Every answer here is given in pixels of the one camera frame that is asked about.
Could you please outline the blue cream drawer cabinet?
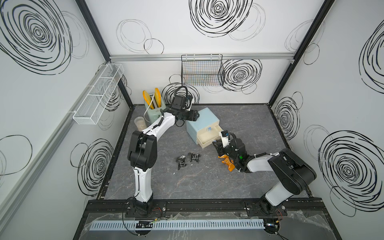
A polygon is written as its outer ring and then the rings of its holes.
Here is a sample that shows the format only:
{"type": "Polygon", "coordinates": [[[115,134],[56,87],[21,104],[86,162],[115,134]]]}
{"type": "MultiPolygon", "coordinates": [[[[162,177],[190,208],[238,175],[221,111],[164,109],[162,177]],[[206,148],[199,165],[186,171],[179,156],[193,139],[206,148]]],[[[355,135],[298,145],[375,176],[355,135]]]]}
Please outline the blue cream drawer cabinet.
{"type": "Polygon", "coordinates": [[[193,141],[197,143],[197,133],[198,131],[205,129],[207,127],[219,125],[220,120],[216,117],[216,115],[209,109],[204,108],[199,111],[199,118],[196,122],[187,121],[187,133],[193,139],[193,141]]]}

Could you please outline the cream drawer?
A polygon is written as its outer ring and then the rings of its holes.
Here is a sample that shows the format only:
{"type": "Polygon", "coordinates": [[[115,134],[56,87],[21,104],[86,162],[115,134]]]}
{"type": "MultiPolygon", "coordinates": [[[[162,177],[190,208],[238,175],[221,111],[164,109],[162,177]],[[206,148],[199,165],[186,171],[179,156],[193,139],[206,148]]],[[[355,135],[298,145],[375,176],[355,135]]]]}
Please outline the cream drawer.
{"type": "Polygon", "coordinates": [[[197,143],[204,149],[207,146],[211,145],[213,141],[219,140],[220,132],[223,129],[219,125],[207,127],[198,131],[197,133],[197,143]]]}

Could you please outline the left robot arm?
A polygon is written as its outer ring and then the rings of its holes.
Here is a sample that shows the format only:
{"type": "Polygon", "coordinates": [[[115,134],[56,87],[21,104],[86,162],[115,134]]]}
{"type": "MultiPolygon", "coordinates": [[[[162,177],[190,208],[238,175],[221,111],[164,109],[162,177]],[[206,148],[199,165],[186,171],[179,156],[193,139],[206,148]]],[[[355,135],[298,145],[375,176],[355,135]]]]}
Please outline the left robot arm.
{"type": "Polygon", "coordinates": [[[135,174],[135,194],[132,197],[137,211],[144,216],[153,212],[152,167],[158,157],[158,140],[178,121],[195,122],[199,113],[192,110],[194,96],[185,85],[178,87],[170,105],[161,116],[142,131],[134,131],[129,145],[128,160],[135,174]]]}

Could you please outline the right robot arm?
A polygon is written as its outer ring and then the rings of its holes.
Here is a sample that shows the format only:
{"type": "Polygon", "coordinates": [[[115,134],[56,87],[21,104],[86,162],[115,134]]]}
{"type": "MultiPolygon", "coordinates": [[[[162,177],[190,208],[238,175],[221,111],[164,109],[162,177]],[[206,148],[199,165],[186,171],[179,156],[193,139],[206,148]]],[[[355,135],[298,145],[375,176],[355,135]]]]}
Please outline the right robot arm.
{"type": "Polygon", "coordinates": [[[268,154],[249,155],[240,139],[213,141],[218,157],[223,159],[230,171],[241,173],[273,172],[278,183],[260,199],[259,208],[264,215],[274,214],[278,206],[294,195],[306,190],[316,178],[315,170],[290,149],[268,154]]]}

